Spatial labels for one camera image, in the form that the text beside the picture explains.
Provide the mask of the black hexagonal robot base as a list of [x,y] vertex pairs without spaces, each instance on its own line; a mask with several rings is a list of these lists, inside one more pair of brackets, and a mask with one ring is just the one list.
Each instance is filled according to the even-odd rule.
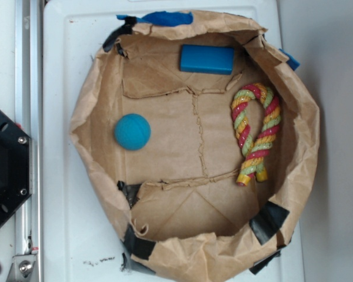
[[0,228],[30,197],[31,138],[0,110]]

